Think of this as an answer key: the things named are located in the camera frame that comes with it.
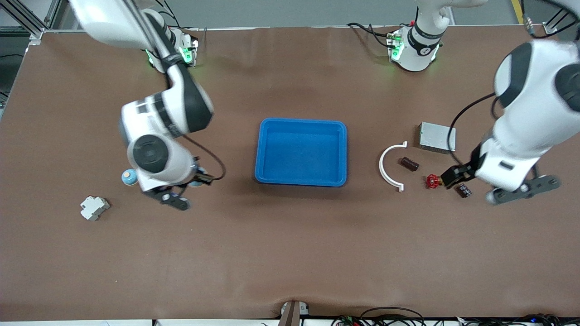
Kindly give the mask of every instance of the metal frame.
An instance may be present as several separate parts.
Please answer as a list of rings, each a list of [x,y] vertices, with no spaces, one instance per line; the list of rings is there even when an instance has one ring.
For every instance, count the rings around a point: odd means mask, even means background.
[[[42,32],[50,29],[20,0],[0,0],[0,6],[30,33],[31,39],[40,39]]]

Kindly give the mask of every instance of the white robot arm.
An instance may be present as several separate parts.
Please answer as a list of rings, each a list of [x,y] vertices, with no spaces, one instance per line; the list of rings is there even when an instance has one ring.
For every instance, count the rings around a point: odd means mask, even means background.
[[[435,59],[439,41],[449,26],[445,7],[471,8],[484,5],[487,0],[415,0],[417,19],[413,26],[404,26],[394,34],[389,45],[390,58],[408,71],[421,71]]]
[[[121,110],[119,132],[127,146],[144,194],[185,210],[187,199],[171,192],[193,181],[210,184],[196,158],[174,140],[206,128],[213,115],[209,96],[187,71],[171,32],[153,10],[139,10],[131,0],[70,0],[86,32],[105,44],[146,49],[159,58],[168,88],[128,103]]]
[[[550,1],[580,13],[580,2]],[[580,132],[580,50],[574,42],[533,40],[509,53],[495,74],[501,116],[472,152],[471,161],[441,175],[447,188],[472,178],[494,187],[487,199],[500,204],[559,187],[555,176],[530,169],[552,146]]]

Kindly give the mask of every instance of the white plastic connector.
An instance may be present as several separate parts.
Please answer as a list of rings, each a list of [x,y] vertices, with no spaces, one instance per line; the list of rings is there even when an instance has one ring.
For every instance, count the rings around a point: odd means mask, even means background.
[[[101,197],[88,196],[85,201],[81,203],[81,215],[89,221],[95,221],[99,215],[111,207],[106,200]]]
[[[380,156],[380,159],[379,159],[379,171],[380,171],[380,175],[383,177],[383,179],[385,181],[387,181],[391,185],[397,187],[399,189],[399,192],[402,193],[405,185],[400,183],[400,182],[396,182],[395,180],[393,180],[393,178],[388,176],[387,172],[385,172],[385,167],[383,166],[385,154],[387,154],[390,150],[392,150],[394,148],[407,148],[407,142],[403,142],[402,144],[392,145],[391,147],[385,149],[385,151],[383,152],[383,154]]]

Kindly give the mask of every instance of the red object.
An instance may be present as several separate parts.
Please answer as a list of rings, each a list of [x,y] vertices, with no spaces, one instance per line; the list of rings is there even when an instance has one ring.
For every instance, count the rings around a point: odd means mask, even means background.
[[[438,176],[436,176],[436,175],[428,175],[427,176],[427,187],[429,187],[431,189],[435,189],[439,185],[441,185],[441,181],[440,181]]]

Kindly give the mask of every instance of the blue ball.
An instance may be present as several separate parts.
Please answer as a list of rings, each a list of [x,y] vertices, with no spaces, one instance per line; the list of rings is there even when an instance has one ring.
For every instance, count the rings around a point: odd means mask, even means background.
[[[134,169],[127,169],[121,174],[121,181],[127,186],[133,186],[137,183],[137,172]]]

